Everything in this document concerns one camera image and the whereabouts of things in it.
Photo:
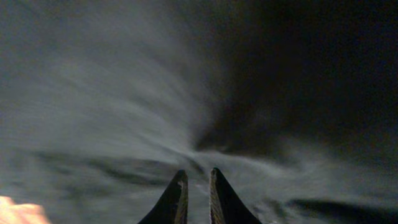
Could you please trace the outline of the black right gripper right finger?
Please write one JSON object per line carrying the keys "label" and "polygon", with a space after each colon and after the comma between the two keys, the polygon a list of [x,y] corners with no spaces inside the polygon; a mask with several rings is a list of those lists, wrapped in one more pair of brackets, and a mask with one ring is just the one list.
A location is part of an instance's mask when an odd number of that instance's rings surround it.
{"label": "black right gripper right finger", "polygon": [[211,224],[261,224],[216,167],[210,173],[209,190]]}

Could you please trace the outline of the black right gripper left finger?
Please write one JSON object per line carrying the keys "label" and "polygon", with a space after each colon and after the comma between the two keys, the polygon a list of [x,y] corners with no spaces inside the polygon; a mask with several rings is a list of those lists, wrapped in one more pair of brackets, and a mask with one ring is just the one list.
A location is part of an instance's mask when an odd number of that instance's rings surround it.
{"label": "black right gripper left finger", "polygon": [[188,177],[179,170],[152,210],[138,224],[187,224]]}

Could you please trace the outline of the black shorts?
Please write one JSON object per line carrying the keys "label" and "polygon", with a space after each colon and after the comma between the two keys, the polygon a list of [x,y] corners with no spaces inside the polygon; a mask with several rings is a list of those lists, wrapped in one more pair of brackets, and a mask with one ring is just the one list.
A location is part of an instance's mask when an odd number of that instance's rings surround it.
{"label": "black shorts", "polygon": [[396,1],[2,1],[1,194],[137,223],[217,167],[262,223],[397,222]]}

